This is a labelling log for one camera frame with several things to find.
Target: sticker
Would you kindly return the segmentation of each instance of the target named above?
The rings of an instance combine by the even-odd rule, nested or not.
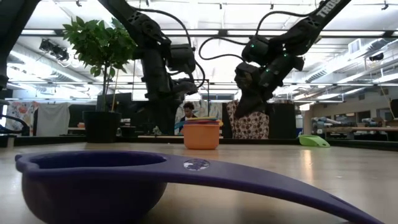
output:
[[[190,159],[184,162],[184,167],[190,171],[201,171],[209,168],[210,162],[204,159]]]

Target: black pot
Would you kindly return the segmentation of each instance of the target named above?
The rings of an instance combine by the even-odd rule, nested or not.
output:
[[[87,142],[112,143],[116,141],[116,132],[122,114],[102,111],[84,111],[83,120]]]

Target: tabletop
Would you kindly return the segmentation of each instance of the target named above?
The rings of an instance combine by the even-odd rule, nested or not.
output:
[[[398,153],[331,147],[220,145],[214,151],[182,144],[58,144],[0,149],[0,223],[43,224],[24,203],[14,156],[27,152],[131,150],[233,162],[283,174],[318,187],[385,223],[398,219]],[[233,190],[169,184],[141,223],[346,223],[325,212]]]

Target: orange cup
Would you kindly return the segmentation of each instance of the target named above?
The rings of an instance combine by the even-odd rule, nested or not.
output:
[[[218,124],[186,124],[183,128],[187,149],[216,149],[220,143]]]

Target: potted plant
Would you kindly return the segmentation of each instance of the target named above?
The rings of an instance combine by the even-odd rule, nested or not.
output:
[[[92,20],[85,22],[80,17],[71,24],[64,24],[64,40],[68,40],[75,56],[84,66],[91,66],[90,73],[94,77],[103,75],[103,102],[96,111],[83,112],[88,142],[114,142],[119,128],[121,114],[109,111],[106,92],[109,81],[115,76],[116,70],[125,69],[123,65],[133,59],[136,44],[127,30],[116,19],[112,19],[113,27],[106,27],[104,21]]]

